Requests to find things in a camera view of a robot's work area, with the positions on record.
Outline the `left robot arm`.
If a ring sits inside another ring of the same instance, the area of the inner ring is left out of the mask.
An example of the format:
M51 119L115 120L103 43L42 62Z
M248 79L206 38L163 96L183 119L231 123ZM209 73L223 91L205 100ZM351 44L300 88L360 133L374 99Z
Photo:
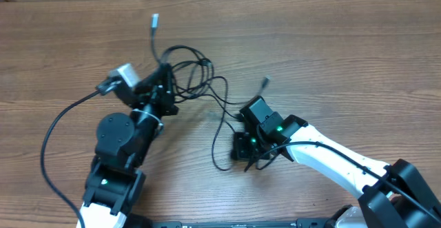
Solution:
M149 218L133 214L132 208L145 182L140 167L164 129L161 119L178 113L173 80L168 63L160 64L145 79L126 63L97 85L99 94L115 93L131 112L108 114L97 126L78 227L152 227Z

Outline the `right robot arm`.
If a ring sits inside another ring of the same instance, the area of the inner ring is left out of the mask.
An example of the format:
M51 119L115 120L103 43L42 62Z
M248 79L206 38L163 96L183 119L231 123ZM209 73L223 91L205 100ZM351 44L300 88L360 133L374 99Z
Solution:
M321 134L306 120L273 111L262 96L243 104L237 117L245 131L234 139L237 158L257 166L277 156L306 165L357 199L323 227L439 227L440 201L410 162L394 164L356 153Z

